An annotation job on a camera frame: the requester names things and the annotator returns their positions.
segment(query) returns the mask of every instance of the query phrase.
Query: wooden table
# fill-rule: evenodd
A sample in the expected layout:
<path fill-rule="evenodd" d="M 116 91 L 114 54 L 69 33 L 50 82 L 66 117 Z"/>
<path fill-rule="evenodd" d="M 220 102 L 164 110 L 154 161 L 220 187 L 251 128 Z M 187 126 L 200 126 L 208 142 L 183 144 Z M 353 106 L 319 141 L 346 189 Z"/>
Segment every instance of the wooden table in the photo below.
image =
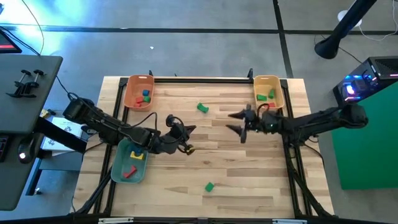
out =
<path fill-rule="evenodd" d="M 104 77 L 97 106 L 105 113 L 113 113 L 119 79 Z M 304 80 L 287 82 L 294 116 L 309 114 Z M 198 102 L 210 107 L 207 114 L 197 110 Z M 112 216 L 293 218 L 281 136 L 250 132 L 246 144 L 240 144 L 239 137 L 225 127 L 242 123 L 227 114 L 241 111 L 247 103 L 254 104 L 249 84 L 156 83 L 152 111 L 159 115 L 158 128 L 162 133 L 169 130 L 165 125 L 168 114 L 178 116 L 185 125 L 197 125 L 189 143 L 198 150 L 191 156 L 178 151 L 172 155 L 150 155 L 140 184 L 116 184 Z M 130 111 L 127 122 L 138 123 L 149 113 Z M 142 126 L 153 128 L 154 118 Z M 88 147 L 98 143 L 98 138 L 94 138 Z M 318 144 L 307 144 L 318 150 Z M 98 185 L 105 147 L 97 147 L 84 156 L 73 201 L 76 209 Z M 301 152 L 308 188 L 325 210 L 333 213 L 322 160 L 306 147 Z M 115 153 L 113 147 L 111 161 Z M 205 191 L 208 182 L 215 184 L 210 193 Z M 304 211 L 300 190 L 298 195 Z"/>

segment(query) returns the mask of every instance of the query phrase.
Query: orange bin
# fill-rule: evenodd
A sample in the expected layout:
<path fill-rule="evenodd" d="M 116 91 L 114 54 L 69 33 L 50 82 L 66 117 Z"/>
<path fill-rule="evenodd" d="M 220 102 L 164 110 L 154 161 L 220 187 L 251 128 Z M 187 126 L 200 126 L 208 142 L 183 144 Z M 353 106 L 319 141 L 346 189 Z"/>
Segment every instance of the orange bin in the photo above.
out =
<path fill-rule="evenodd" d="M 134 111 L 149 111 L 154 100 L 155 79 L 151 75 L 132 75 L 127 82 L 126 94 L 124 96 L 124 105 Z M 150 102 L 142 102 L 140 107 L 135 107 L 136 98 L 144 97 L 142 92 L 149 90 Z"/>
<path fill-rule="evenodd" d="M 274 98 L 268 97 L 269 92 L 274 89 Z M 267 101 L 258 101 L 257 94 L 267 96 Z M 254 78 L 254 99 L 256 100 L 256 109 L 263 103 L 274 103 L 274 107 L 270 107 L 270 110 L 277 110 L 284 107 L 285 100 L 280 86 L 279 78 L 275 75 L 258 75 Z"/>

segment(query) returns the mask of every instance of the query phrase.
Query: red block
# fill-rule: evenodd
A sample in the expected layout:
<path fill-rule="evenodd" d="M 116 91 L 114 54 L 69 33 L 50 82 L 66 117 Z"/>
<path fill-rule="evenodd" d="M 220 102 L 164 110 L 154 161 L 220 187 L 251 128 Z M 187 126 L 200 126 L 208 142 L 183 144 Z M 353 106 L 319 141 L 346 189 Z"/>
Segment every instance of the red block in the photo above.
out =
<path fill-rule="evenodd" d="M 142 103 L 144 102 L 144 97 L 140 96 L 136 98 L 136 103 Z"/>
<path fill-rule="evenodd" d="M 135 172 L 137 172 L 137 168 L 134 165 L 131 165 L 131 170 L 128 173 L 124 173 L 123 176 L 124 178 L 129 178 L 131 177 Z"/>

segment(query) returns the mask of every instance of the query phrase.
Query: concrete floor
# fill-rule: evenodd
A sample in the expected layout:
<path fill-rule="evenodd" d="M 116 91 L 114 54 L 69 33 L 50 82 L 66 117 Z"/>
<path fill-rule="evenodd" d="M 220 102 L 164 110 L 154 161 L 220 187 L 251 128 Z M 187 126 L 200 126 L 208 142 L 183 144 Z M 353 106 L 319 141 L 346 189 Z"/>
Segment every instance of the concrete floor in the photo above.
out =
<path fill-rule="evenodd" d="M 276 29 L 271 0 L 26 0 L 42 25 L 94 28 Z M 349 8 L 345 0 L 279 0 L 285 30 L 333 30 L 336 15 Z M 364 30 L 394 30 L 392 1 L 379 0 L 363 19 Z M 35 24 L 23 4 L 8 1 L 3 24 Z M 15 35 L 41 46 L 37 29 L 19 27 Z M 258 75 L 285 78 L 278 34 L 181 34 L 115 32 L 45 32 L 44 55 L 64 58 L 59 77 L 69 91 L 96 101 L 105 75 L 133 75 L 152 70 L 157 76 L 241 77 L 249 68 Z M 341 47 L 361 61 L 369 56 L 398 55 L 398 36 L 382 42 L 349 35 Z M 286 35 L 295 78 L 304 78 L 312 111 L 334 106 L 331 89 L 358 62 L 340 51 L 333 60 L 314 51 L 314 35 Z M 23 49 L 23 54 L 32 54 Z M 68 99 L 56 83 L 46 107 L 62 110 Z M 335 213 L 343 218 L 397 223 L 398 190 L 342 190 L 329 133 L 320 148 Z M 13 212 L 0 219 L 62 215 L 69 212 L 77 175 L 44 172 L 45 195 L 22 197 Z"/>

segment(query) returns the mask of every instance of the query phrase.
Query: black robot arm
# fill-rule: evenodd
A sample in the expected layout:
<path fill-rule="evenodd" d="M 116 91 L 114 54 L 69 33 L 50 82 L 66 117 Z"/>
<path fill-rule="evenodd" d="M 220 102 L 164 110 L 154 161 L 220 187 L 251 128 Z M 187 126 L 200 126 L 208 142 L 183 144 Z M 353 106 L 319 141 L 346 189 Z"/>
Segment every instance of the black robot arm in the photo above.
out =
<path fill-rule="evenodd" d="M 329 108 L 298 118 L 286 118 L 275 111 L 268 110 L 259 117 L 262 106 L 257 109 L 257 114 L 251 109 L 251 105 L 247 105 L 245 110 L 228 115 L 244 120 L 243 127 L 227 125 L 241 137 L 241 143 L 246 142 L 247 131 L 257 131 L 266 134 L 286 134 L 291 143 L 302 146 L 311 136 L 341 127 L 363 128 L 368 123 L 363 107 L 356 104 L 345 105 L 342 108 Z"/>
<path fill-rule="evenodd" d="M 117 145 L 123 138 L 128 138 L 131 142 L 140 145 L 143 150 L 153 154 L 162 152 L 173 154 L 177 149 L 188 155 L 194 152 L 193 146 L 187 144 L 187 141 L 196 126 L 184 126 L 182 120 L 172 114 L 166 118 L 166 125 L 170 127 L 170 131 L 161 136 L 160 131 L 156 129 L 138 127 L 144 121 L 131 126 L 104 113 L 91 100 L 77 95 L 72 96 L 69 95 L 70 103 L 63 112 L 64 117 L 94 129 L 98 132 L 99 138 L 107 144 Z"/>

